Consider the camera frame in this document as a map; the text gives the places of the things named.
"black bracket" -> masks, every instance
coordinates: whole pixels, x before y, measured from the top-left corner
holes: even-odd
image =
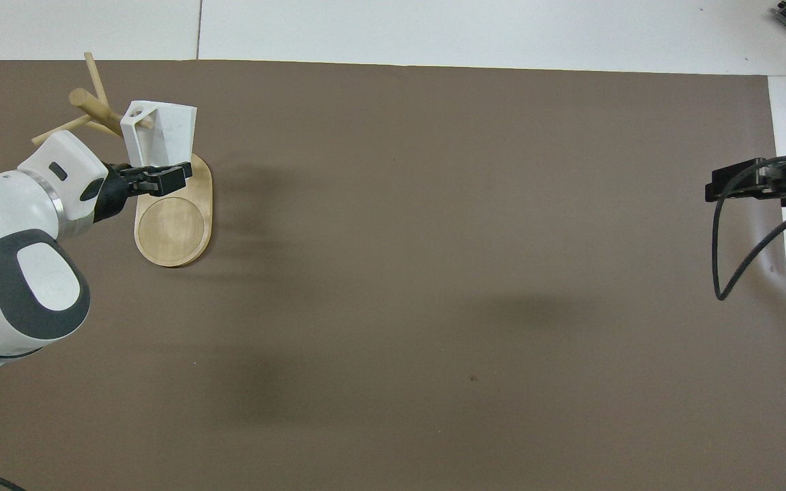
[[[786,206],[786,156],[780,160],[780,162],[753,170],[750,175],[743,177],[739,184],[733,187],[727,198],[779,198],[781,205]],[[760,162],[767,162],[767,159],[755,158],[712,171],[712,181],[705,185],[705,201],[709,203],[717,201],[721,197],[724,187],[734,177],[746,168],[760,164]]]
[[[96,199],[94,222],[111,218],[121,212],[127,199],[132,196],[166,196],[187,186],[187,179],[193,177],[190,162],[162,167],[107,165],[107,168],[108,176],[102,184],[99,198]]]

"white floor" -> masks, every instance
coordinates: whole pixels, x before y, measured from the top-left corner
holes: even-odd
[[[775,3],[0,0],[0,59],[91,50],[97,59],[770,75],[777,153],[786,153],[786,30],[772,18]]]

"brown surface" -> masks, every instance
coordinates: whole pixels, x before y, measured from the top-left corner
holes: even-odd
[[[115,110],[199,107],[214,237],[190,267],[155,267],[130,208],[65,243],[93,309],[0,370],[2,475],[31,490],[786,489],[782,245],[715,301],[702,202],[712,168],[774,155],[765,78],[99,69]],[[0,62],[0,171],[78,115],[66,96],[85,80],[82,61]],[[730,204],[726,274],[778,220],[777,203]]]

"wooden peg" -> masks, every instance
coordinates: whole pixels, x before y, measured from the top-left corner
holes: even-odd
[[[93,130],[101,131],[104,134],[111,134],[111,136],[118,136],[114,131],[109,130],[106,125],[100,125],[96,121],[88,121],[87,128],[93,128]]]
[[[84,59],[87,60],[87,69],[90,71],[93,88],[96,89],[96,97],[107,106],[108,97],[105,96],[105,88],[102,86],[102,78],[99,76],[99,69],[96,68],[96,60],[93,59],[93,53],[84,53]]]
[[[37,147],[38,145],[44,143],[44,140],[47,140],[48,138],[50,138],[50,135],[53,134],[54,131],[74,130],[74,128],[78,128],[81,125],[88,124],[90,122],[90,120],[91,120],[91,117],[89,115],[83,115],[83,116],[79,117],[78,119],[69,121],[66,124],[58,125],[57,127],[53,128],[53,130],[47,131],[46,133],[40,134],[39,136],[36,136],[35,138],[32,138],[32,144]]]
[[[72,90],[72,92],[68,94],[68,102],[71,102],[73,106],[81,108],[81,110],[90,115],[93,120],[105,125],[106,128],[115,132],[118,136],[123,136],[123,131],[121,127],[119,127],[119,121],[121,121],[123,116],[113,112],[107,104],[103,104],[101,100],[96,99],[96,97],[90,92],[87,92],[87,90],[83,88]]]

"oval wooden base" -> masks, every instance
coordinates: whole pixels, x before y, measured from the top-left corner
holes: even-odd
[[[162,198],[138,196],[135,245],[153,264],[183,267],[199,258],[212,238],[212,172],[195,153],[187,186]]]

